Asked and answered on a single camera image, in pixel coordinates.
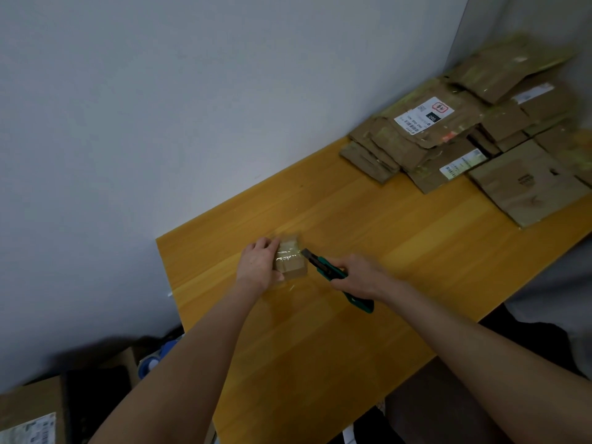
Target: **box label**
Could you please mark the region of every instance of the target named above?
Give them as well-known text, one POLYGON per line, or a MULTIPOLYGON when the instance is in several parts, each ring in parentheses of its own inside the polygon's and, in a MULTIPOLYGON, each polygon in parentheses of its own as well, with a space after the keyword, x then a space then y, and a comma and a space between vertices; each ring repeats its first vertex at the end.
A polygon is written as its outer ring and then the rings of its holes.
POLYGON ((0 444, 55 444, 55 442, 55 413, 0 432, 0 444))
POLYGON ((468 169, 473 168, 475 165, 485 162, 486 156, 483 155, 480 150, 472 150, 470 153, 465 154, 462 157, 453 160, 447 165, 440 168, 440 172, 446 176, 448 180, 454 179, 458 175, 463 174, 468 169))
POLYGON ((399 115, 395 118, 395 121, 408 133, 415 135, 453 112, 454 109, 433 96, 415 109, 399 115))
POLYGON ((530 90, 527 90, 525 92, 519 93, 516 96, 513 96, 512 99, 514 101, 516 101, 518 104, 522 104, 522 103, 527 102, 530 99, 533 99, 539 95, 542 95, 543 93, 550 92, 554 88, 555 88, 555 86, 553 84, 551 84, 550 82, 545 82, 544 84, 541 84, 540 86, 533 87, 530 90))

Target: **hand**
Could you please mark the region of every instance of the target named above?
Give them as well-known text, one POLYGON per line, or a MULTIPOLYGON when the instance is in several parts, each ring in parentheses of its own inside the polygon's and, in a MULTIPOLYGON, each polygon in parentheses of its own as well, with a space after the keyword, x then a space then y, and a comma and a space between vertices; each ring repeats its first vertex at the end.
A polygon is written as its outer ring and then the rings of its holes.
POLYGON ((262 237, 243 249, 236 269, 236 282, 253 284, 261 294, 272 283, 284 280, 284 275, 273 269, 278 246, 279 238, 270 240, 262 237))
POLYGON ((389 294, 406 285, 391 277, 378 263, 357 254, 327 260, 333 266, 347 270, 347 277, 333 279, 331 286, 358 298, 387 302, 389 294))

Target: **green knife handle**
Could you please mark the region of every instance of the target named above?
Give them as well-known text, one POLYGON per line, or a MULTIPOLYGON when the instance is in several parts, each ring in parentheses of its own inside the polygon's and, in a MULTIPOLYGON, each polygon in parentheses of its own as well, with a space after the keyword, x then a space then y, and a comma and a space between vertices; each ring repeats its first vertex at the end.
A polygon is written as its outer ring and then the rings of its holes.
MULTIPOLYGON (((333 279, 345 279, 347 277, 346 272, 331 265, 331 263, 329 263, 327 259, 325 259, 324 257, 319 257, 319 261, 323 265, 331 269, 332 272, 334 272, 333 274, 326 274, 325 271, 323 271, 321 268, 317 268, 317 271, 320 272, 321 275, 328 281, 331 281, 333 279)), ((372 299, 356 298, 355 296, 352 296, 350 293, 346 293, 345 291, 343 291, 343 294, 350 302, 350 304, 357 306, 360 310, 364 310, 366 313, 372 313, 374 311, 374 301, 372 299)))

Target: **desk surface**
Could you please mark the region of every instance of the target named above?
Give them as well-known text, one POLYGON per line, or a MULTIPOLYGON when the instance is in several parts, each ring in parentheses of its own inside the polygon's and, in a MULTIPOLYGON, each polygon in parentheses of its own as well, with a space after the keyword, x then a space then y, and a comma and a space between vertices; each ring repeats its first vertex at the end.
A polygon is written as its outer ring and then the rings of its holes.
MULTIPOLYGON (((519 230, 464 176, 429 195, 403 174, 379 186, 337 156, 344 142, 157 239, 186 330, 261 236, 299 232, 318 255, 374 256, 478 320, 592 231, 592 196, 519 230)), ((324 444, 432 357, 396 314, 362 312, 309 266, 255 305, 214 424, 224 444, 324 444)))

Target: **cardboard box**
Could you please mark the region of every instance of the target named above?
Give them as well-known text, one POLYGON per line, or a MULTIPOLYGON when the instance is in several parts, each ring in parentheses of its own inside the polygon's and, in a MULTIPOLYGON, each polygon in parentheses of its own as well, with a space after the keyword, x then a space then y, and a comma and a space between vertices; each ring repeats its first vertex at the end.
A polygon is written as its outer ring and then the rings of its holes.
POLYGON ((544 72, 522 81, 510 92, 511 98, 487 112, 481 125, 494 141, 503 140, 531 125, 572 110, 577 97, 567 84, 544 72))
POLYGON ((492 107, 485 114, 481 126, 492 141, 500 141, 533 123, 520 106, 510 100, 492 107))
POLYGON ((66 443, 66 426, 60 377, 53 377, 0 395, 0 441, 41 442, 55 436, 66 443))
POLYGON ((370 130, 370 137, 405 171, 413 170, 427 156, 427 149, 405 140, 386 118, 375 119, 370 130))
POLYGON ((284 275, 284 280, 289 281, 297 277, 306 276, 307 260, 300 253, 298 237, 282 238, 275 253, 273 269, 284 275))
POLYGON ((388 119, 402 139, 431 149, 475 126, 484 110, 483 103, 466 90, 434 78, 378 116, 388 119))
POLYGON ((351 141, 344 145, 344 147, 341 148, 341 151, 339 151, 339 155, 380 183, 388 181, 397 174, 399 170, 398 165, 397 170, 387 167, 380 161, 380 159, 355 141, 351 141))
POLYGON ((572 47, 552 47, 525 35, 515 35, 477 51, 445 78, 496 104, 525 77, 555 67, 574 55, 572 47))
POLYGON ((525 128, 523 130, 523 133, 525 133, 527 136, 529 137, 534 137, 537 134, 540 134, 546 130, 551 129, 553 126, 568 121, 570 118, 573 118, 575 116, 575 112, 573 111, 567 111, 564 113, 560 113, 558 115, 555 115, 551 118, 548 118, 544 121, 541 121, 540 123, 534 124, 532 126, 528 126, 527 128, 525 128))
POLYGON ((534 224, 590 193, 585 184, 534 140, 471 170, 469 176, 521 227, 534 224))
POLYGON ((389 156, 386 151, 379 148, 370 138, 370 129, 374 124, 374 117, 368 118, 366 121, 361 123, 360 126, 355 128, 349 133, 349 138, 358 144, 362 145, 368 151, 370 151, 381 163, 386 165, 389 169, 396 173, 400 170, 399 165, 389 156))
POLYGON ((523 133, 522 131, 518 131, 517 133, 512 134, 509 137, 506 137, 504 140, 500 140, 495 142, 495 145, 503 152, 510 151, 510 149, 518 146, 521 143, 524 143, 528 140, 528 135, 523 133))
POLYGON ((467 138, 478 149, 485 151, 488 157, 495 157, 501 154, 501 149, 495 143, 490 141, 479 129, 474 129, 467 135, 467 138))
POLYGON ((430 150, 425 161, 409 172, 409 177, 423 193, 429 193, 486 160, 468 139, 456 138, 430 150))
POLYGON ((576 178, 592 186, 592 149, 579 146, 569 126, 561 123, 535 137, 535 141, 560 161, 576 178))

